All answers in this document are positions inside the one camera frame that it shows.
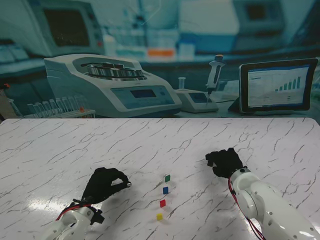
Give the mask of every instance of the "red wire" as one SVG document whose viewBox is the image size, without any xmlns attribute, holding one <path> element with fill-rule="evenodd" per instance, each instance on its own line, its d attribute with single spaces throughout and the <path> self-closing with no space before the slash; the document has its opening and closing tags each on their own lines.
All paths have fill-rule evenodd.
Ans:
<svg viewBox="0 0 320 240">
<path fill-rule="evenodd" d="M 240 208 L 240 206 L 239 206 L 239 204 L 238 204 L 237 197 L 236 197 L 236 195 L 235 195 L 235 193 L 234 193 L 234 191 L 233 191 L 233 189 L 232 189 L 230 178 L 228 179 L 228 187 L 229 187 L 229 190 L 230 190 L 230 192 L 231 192 L 231 195 L 232 195 L 234 201 L 236 202 L 236 204 L 238 205 L 239 209 L 241 210 L 241 208 Z M 246 216 L 244 216 L 244 217 L 245 217 L 246 220 L 249 222 L 250 227 L 251 227 L 252 231 L 254 232 L 254 234 L 256 235 L 256 237 L 257 237 L 259 240 L 261 240 L 260 238 L 262 238 L 262 240 L 266 240 L 265 237 L 263 236 L 263 234 L 262 234 L 262 233 L 257 229 L 257 227 L 253 224 L 253 222 L 252 222 L 249 218 L 247 218 Z"/>
<path fill-rule="evenodd" d="M 56 221 L 58 221 L 62 217 L 63 214 L 65 214 L 66 212 L 68 212 L 70 210 L 75 210 L 75 209 L 79 209 L 79 208 L 82 208 L 82 207 L 89 207 L 89 206 L 91 206 L 91 204 L 85 204 L 85 205 L 81 205 L 81 206 L 77 205 L 77 206 L 69 207 L 68 209 L 66 209 L 66 210 L 64 210 L 64 211 L 62 211 L 60 213 L 60 215 L 57 217 Z"/>
</svg>

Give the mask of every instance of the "yellow cube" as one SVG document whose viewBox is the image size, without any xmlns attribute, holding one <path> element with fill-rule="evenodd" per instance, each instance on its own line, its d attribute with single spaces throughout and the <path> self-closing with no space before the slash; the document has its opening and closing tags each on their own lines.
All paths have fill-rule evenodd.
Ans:
<svg viewBox="0 0 320 240">
<path fill-rule="evenodd" d="M 157 219 L 158 221 L 161 221 L 162 219 L 164 219 L 164 217 L 162 216 L 162 213 L 158 213 L 158 214 L 156 215 L 156 219 Z"/>
</svg>

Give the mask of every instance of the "tablet screen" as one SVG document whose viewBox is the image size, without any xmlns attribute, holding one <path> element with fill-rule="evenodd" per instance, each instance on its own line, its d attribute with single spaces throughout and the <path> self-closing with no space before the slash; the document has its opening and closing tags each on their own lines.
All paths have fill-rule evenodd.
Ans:
<svg viewBox="0 0 320 240">
<path fill-rule="evenodd" d="M 248 71 L 248 107 L 291 107 L 304 102 L 310 65 L 279 66 Z"/>
</svg>

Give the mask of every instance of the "white marble surface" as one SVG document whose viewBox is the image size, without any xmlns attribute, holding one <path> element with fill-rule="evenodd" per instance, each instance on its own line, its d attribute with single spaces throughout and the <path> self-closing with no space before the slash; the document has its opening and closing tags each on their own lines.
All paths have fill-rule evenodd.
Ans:
<svg viewBox="0 0 320 240">
<path fill-rule="evenodd" d="M 105 221 L 86 240 L 254 240 L 204 160 L 229 147 L 320 230 L 320 127 L 310 118 L 9 119 L 0 124 L 0 239 L 33 240 L 106 167 L 132 187 L 100 206 Z"/>
</svg>

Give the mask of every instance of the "laboratory backdrop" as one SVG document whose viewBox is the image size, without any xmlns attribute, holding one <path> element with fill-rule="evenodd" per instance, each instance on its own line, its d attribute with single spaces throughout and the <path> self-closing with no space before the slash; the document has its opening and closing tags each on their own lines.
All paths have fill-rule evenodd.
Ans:
<svg viewBox="0 0 320 240">
<path fill-rule="evenodd" d="M 1 0 L 7 118 L 320 123 L 320 0 Z"/>
</svg>

